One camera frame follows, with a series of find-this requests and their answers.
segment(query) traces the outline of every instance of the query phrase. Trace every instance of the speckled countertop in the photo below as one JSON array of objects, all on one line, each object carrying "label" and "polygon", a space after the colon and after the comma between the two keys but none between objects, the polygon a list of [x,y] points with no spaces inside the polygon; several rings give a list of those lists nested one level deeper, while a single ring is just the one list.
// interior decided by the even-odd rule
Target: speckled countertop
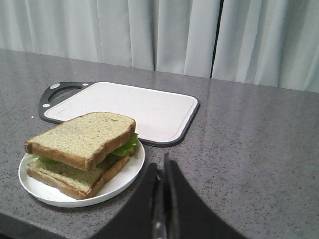
[{"label": "speckled countertop", "polygon": [[319,94],[0,50],[0,233],[13,238],[89,238],[129,199],[46,205],[20,185],[24,141],[53,124],[37,114],[56,82],[109,81],[182,93],[200,108],[176,146],[145,146],[162,167],[169,152],[218,216],[252,239],[319,238]]}]

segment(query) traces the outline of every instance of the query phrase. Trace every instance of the sandwich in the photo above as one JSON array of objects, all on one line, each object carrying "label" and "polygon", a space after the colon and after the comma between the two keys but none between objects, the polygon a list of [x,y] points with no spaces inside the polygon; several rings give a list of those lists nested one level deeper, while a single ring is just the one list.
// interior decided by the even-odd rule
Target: sandwich
[{"label": "sandwich", "polygon": [[134,154],[134,119],[94,112],[63,122],[24,143],[36,161],[29,176],[75,199],[95,197]]}]

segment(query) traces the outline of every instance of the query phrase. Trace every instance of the white cutting board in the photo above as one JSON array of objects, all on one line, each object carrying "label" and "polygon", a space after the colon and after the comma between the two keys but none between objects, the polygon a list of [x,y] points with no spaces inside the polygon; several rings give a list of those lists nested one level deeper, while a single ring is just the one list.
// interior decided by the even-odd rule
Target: white cutting board
[{"label": "white cutting board", "polygon": [[66,100],[56,105],[45,101],[65,84],[56,83],[43,94],[39,114],[44,120],[61,122],[90,112],[114,112],[134,118],[139,139],[154,146],[179,143],[199,107],[193,96],[110,82],[80,83],[81,91]]}]

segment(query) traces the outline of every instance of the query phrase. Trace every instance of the round plate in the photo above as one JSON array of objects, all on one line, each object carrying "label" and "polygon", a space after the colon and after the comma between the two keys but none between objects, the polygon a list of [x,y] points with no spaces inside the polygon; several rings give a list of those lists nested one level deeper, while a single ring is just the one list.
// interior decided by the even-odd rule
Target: round plate
[{"label": "round plate", "polygon": [[37,159],[33,154],[26,154],[19,166],[19,180],[22,186],[35,198],[49,205],[77,208],[97,204],[108,200],[123,192],[136,179],[140,172],[144,160],[145,151],[141,142],[138,140],[134,155],[130,158],[125,167],[94,197],[89,199],[77,200],[61,193],[57,188],[48,186],[26,173],[26,165]]}]

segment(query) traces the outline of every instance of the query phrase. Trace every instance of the bread crust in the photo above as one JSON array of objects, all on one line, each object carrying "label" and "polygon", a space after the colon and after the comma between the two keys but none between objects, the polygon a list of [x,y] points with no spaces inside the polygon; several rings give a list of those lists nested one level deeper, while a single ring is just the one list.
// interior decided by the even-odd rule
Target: bread crust
[{"label": "bread crust", "polygon": [[[56,129],[58,127],[63,127],[64,124],[67,122],[70,123],[73,120],[87,117],[88,115],[91,115],[91,114],[110,114],[110,115],[119,116],[118,114],[114,114],[114,113],[94,112],[94,113],[89,113],[89,114],[71,119],[69,121],[63,122],[57,125],[56,127],[54,127],[53,129]],[[72,167],[75,167],[84,171],[90,171],[94,169],[96,165],[99,164],[108,153],[114,151],[118,147],[125,144],[129,140],[129,138],[133,135],[136,128],[136,122],[132,118],[129,118],[129,119],[131,119],[131,124],[127,126],[127,128],[122,134],[120,134],[116,138],[113,138],[112,140],[105,141],[104,144],[102,144],[99,148],[97,148],[90,157],[83,157],[83,156],[75,155],[65,151],[61,151],[58,148],[48,147],[34,140],[37,136],[43,135],[52,129],[47,130],[43,133],[40,133],[29,140],[26,140],[24,143],[24,148],[27,153],[32,153],[38,156],[47,157],[47,158],[68,164]]]},{"label": "bread crust", "polygon": [[129,161],[130,156],[132,155],[133,153],[130,152],[121,157],[113,166],[111,166],[101,175],[100,179],[98,179],[95,184],[91,186],[88,192],[79,191],[77,188],[72,187],[67,182],[59,181],[48,174],[29,167],[28,165],[26,167],[26,172],[30,177],[33,177],[49,186],[55,187],[66,195],[78,200],[82,200],[95,197],[103,188],[103,186],[113,179],[124,168]]}]

